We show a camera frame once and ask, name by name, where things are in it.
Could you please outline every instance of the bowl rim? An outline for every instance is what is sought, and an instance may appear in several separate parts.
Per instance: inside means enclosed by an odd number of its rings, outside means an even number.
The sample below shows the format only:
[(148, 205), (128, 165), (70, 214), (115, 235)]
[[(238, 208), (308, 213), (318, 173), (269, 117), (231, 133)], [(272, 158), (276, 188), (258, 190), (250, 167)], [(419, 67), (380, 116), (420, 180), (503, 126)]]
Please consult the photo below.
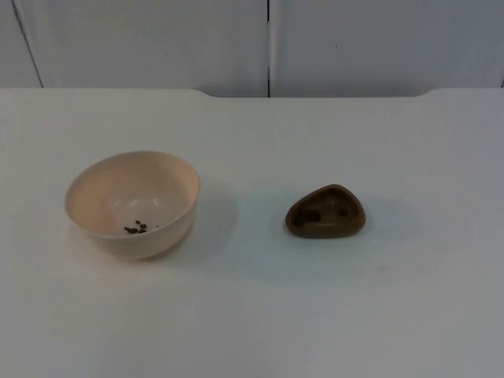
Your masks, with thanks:
[[(73, 186), (76, 184), (77, 180), (86, 172), (92, 170), (93, 168), (95, 168), (96, 166), (108, 161), (108, 160), (112, 160), (112, 159), (115, 159), (115, 158), (119, 158), (121, 156), (125, 156), (125, 155), (134, 155), (134, 154), (161, 154), (161, 155), (165, 155), (165, 156), (168, 156), (168, 157), (171, 157), (171, 158), (175, 158), (179, 161), (182, 161), (183, 163), (187, 164), (187, 166), (190, 168), (190, 170), (192, 170), (192, 172), (195, 174), (196, 176), (196, 181), (197, 181), (197, 184), (198, 184), (198, 191), (196, 192), (196, 196), (195, 196), (195, 199), (194, 201), (181, 213), (179, 214), (178, 216), (174, 217), (173, 219), (171, 219), (169, 222), (167, 223), (164, 223), (164, 224), (159, 224), (159, 227), (156, 227), (154, 230), (151, 230), (151, 231), (148, 231), (148, 232), (145, 232), (145, 233), (142, 233), (142, 234), (129, 234), (129, 235), (106, 235), (106, 234), (100, 234), (99, 232), (93, 232), (93, 231), (90, 231), (82, 226), (80, 226), (79, 224), (77, 224), (73, 218), (70, 216), (70, 213), (69, 213), (69, 207), (68, 207), (68, 203), (69, 203), (69, 195), (70, 195), (70, 191), (72, 190)], [(68, 185), (67, 187), (67, 190), (66, 190), (66, 193), (65, 193), (65, 214), (67, 216), (67, 218), (70, 220), (70, 222), (76, 226), (78, 229), (80, 229), (82, 232), (85, 232), (86, 234), (88, 235), (91, 235), (91, 236), (94, 236), (94, 237), (97, 237), (97, 238), (100, 238), (100, 239), (139, 239), (139, 238), (145, 238), (147, 237), (148, 235), (153, 235), (154, 233), (158, 233), (160, 232), (161, 230), (163, 229), (166, 229), (167, 227), (175, 224), (177, 221), (179, 221), (180, 219), (184, 218), (186, 215), (188, 215), (192, 210), (193, 208), (195, 207), (196, 205), (196, 202), (198, 201), (198, 197), (199, 197), (199, 194), (201, 192), (201, 188), (202, 188), (202, 185), (201, 185), (201, 179), (199, 177), (199, 174), (198, 174), (198, 171), (196, 170), (196, 168), (191, 164), (189, 163), (187, 160), (185, 160), (184, 158), (178, 156), (178, 155), (175, 155), (175, 154), (170, 154), (168, 152), (165, 152), (165, 151), (159, 151), (159, 150), (135, 150), (135, 151), (128, 151), (128, 152), (122, 152), (122, 153), (119, 153), (119, 154), (115, 154), (115, 155), (112, 155), (112, 156), (109, 156), (109, 157), (106, 157), (100, 161), (97, 161), (95, 162), (94, 164), (92, 165), (89, 165), (87, 168), (85, 168), (82, 172), (80, 172), (73, 180), (72, 182)]]

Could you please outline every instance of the bowl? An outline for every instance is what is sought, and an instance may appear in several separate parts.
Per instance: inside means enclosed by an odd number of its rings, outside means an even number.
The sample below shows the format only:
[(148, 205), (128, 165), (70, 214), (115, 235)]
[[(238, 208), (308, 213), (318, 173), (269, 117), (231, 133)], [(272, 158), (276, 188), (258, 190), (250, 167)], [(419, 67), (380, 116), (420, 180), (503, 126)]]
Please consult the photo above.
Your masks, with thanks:
[(191, 228), (199, 195), (196, 170), (155, 151), (119, 154), (86, 169), (70, 185), (72, 223), (120, 258), (148, 258), (179, 242)]

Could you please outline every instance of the white table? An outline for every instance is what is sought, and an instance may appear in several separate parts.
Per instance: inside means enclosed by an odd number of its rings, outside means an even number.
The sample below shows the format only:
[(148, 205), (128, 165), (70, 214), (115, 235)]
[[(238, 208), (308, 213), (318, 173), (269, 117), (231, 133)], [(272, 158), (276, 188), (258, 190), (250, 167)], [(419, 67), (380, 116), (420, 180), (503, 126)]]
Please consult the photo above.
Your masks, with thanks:
[[(128, 150), (200, 172), (173, 254), (125, 263), (62, 209)], [(473, 378), (504, 372), (504, 91), (218, 99), (196, 91), (0, 91), (0, 376)], [(347, 239), (283, 227), (341, 183)]]

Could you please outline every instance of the plastic bowl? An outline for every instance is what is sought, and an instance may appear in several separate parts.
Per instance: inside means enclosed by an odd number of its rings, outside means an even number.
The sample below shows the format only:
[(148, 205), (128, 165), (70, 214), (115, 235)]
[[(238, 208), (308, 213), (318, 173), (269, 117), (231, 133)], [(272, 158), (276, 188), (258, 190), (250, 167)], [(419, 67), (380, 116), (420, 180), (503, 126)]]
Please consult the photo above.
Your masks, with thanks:
[(180, 157), (129, 152), (82, 172), (67, 191), (65, 210), (103, 250), (121, 258), (147, 258), (189, 231), (199, 189), (198, 173)]

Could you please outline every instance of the brown triangular dish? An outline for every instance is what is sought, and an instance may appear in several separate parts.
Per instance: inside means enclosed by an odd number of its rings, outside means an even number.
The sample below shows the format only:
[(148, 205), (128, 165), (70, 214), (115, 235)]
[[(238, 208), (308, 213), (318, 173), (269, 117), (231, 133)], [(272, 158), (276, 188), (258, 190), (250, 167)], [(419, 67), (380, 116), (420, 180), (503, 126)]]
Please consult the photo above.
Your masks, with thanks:
[(328, 185), (297, 201), (287, 213), (285, 224), (302, 238), (341, 238), (364, 227), (365, 212), (348, 189)]

